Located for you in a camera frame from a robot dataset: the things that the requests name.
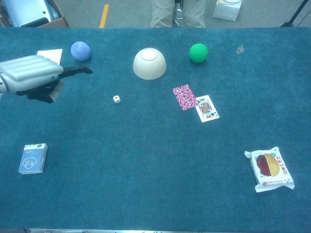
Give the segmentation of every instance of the die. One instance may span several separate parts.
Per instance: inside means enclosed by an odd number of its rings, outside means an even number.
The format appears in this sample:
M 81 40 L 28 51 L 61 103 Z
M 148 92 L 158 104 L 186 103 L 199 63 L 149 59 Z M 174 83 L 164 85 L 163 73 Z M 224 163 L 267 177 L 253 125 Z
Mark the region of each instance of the die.
M 113 100 L 114 100 L 115 103 L 120 103 L 121 102 L 121 99 L 120 99 L 119 96 L 114 96 Z

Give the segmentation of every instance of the white box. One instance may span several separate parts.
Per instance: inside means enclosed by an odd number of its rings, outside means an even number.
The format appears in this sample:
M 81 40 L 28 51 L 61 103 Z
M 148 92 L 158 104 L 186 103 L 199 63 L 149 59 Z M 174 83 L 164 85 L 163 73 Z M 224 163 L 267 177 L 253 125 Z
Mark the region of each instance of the white box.
M 220 1 L 218 0 L 216 3 L 213 17 L 235 21 L 239 14 L 242 0 L 233 4 L 221 4 L 219 3 Z

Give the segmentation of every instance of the plastic wrapper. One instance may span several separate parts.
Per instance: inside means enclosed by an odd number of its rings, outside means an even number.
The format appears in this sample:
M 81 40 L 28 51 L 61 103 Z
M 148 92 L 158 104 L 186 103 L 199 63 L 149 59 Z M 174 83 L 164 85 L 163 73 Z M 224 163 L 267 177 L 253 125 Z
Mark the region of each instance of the plastic wrapper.
M 278 147 L 270 150 L 245 151 L 257 180 L 256 192 L 264 192 L 286 186 L 294 189 L 295 184 Z

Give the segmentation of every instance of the playing card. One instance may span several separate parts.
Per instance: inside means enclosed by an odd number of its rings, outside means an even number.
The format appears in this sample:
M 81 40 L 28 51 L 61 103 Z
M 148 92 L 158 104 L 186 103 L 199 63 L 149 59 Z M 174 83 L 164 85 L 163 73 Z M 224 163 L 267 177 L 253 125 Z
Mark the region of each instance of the playing card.
M 218 119 L 219 115 L 209 96 L 196 98 L 198 106 L 195 106 L 202 122 Z
M 189 85 L 173 88 L 173 92 L 182 110 L 187 110 L 198 105 L 195 96 Z

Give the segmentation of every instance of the person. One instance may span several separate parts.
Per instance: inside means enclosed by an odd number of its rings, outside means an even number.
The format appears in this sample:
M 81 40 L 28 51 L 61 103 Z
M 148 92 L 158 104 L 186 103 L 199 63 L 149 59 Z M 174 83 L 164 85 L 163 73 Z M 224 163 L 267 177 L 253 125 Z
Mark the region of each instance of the person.
M 206 0 L 184 0 L 183 24 L 189 28 L 205 28 Z M 175 0 L 153 0 L 151 27 L 172 27 Z

